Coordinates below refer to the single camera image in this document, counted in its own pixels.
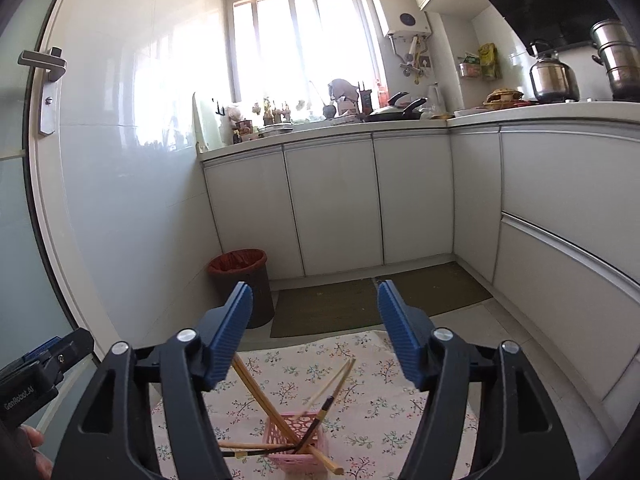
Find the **person's left hand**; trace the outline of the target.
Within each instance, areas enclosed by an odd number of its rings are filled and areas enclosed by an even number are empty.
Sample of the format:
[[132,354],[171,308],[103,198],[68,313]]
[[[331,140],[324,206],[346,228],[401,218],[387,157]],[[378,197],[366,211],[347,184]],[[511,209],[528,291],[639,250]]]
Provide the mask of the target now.
[[39,448],[43,434],[31,426],[9,430],[1,425],[0,479],[50,480],[53,463]]

